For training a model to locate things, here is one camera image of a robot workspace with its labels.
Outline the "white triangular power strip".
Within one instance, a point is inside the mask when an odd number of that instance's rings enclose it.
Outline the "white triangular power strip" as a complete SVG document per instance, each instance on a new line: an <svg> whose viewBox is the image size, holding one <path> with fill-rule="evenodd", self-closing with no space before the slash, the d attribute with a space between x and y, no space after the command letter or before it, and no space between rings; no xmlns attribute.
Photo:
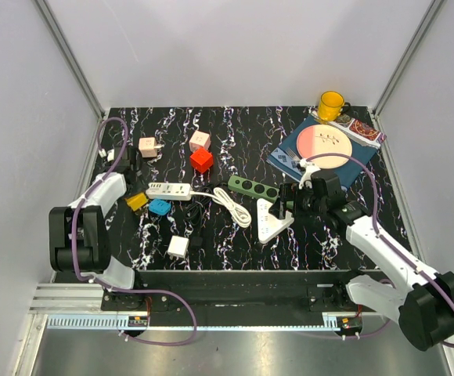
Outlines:
<svg viewBox="0 0 454 376"><path fill-rule="evenodd" d="M267 244L285 229L294 223L294 217L289 211L284 219L278 219L269 213L272 204L266 199L257 199L257 228L258 240L261 244Z"/></svg>

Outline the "green power strip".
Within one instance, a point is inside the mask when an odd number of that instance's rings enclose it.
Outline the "green power strip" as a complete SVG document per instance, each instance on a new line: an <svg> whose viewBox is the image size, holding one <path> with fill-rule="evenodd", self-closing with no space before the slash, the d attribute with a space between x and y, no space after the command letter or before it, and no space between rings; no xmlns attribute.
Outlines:
<svg viewBox="0 0 454 376"><path fill-rule="evenodd" d="M271 203L275 203L279 197L279 190L277 188L257 183L238 175L231 175L227 186L235 193L240 193L254 199L265 199Z"/></svg>

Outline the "yellow cube socket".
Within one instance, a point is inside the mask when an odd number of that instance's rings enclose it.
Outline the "yellow cube socket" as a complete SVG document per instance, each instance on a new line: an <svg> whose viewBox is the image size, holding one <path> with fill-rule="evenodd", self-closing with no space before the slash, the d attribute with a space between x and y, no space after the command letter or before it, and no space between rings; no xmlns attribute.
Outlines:
<svg viewBox="0 0 454 376"><path fill-rule="evenodd" d="M126 197L124 200L133 212L138 212L143 209L149 201L144 193L137 193L133 196Z"/></svg>

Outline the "red cube socket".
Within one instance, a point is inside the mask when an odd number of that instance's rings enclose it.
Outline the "red cube socket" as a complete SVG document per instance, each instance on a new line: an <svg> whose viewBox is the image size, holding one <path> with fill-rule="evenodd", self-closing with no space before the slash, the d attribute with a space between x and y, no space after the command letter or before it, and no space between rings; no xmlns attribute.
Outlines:
<svg viewBox="0 0 454 376"><path fill-rule="evenodd" d="M196 171L203 174L213 166L214 158L208 150L200 147L191 154L190 163Z"/></svg>

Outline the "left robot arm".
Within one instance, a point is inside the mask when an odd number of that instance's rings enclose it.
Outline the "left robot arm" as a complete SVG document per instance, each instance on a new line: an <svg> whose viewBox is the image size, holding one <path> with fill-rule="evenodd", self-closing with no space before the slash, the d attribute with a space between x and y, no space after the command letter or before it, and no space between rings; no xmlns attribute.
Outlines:
<svg viewBox="0 0 454 376"><path fill-rule="evenodd" d="M118 301L136 310L144 304L146 292L135 284L135 271L112 256L105 220L120 199L129 202L137 194L142 158L133 146L116 147L107 154L109 162L116 157L121 159L114 170L105 168L77 200L50 211L50 265L81 281L120 288Z"/></svg>

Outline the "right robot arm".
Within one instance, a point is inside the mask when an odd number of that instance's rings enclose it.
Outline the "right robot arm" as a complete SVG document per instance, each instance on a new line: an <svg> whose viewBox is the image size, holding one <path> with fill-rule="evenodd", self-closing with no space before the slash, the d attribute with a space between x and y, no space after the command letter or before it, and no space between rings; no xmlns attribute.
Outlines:
<svg viewBox="0 0 454 376"><path fill-rule="evenodd" d="M378 266L389 283L353 273L332 290L341 310L366 306L395 322L420 351L443 344L454 348L454 273L439 273L403 248L377 221L377 213L347 198L338 177L317 171L302 183L283 183L270 214L282 218L317 215Z"/></svg>

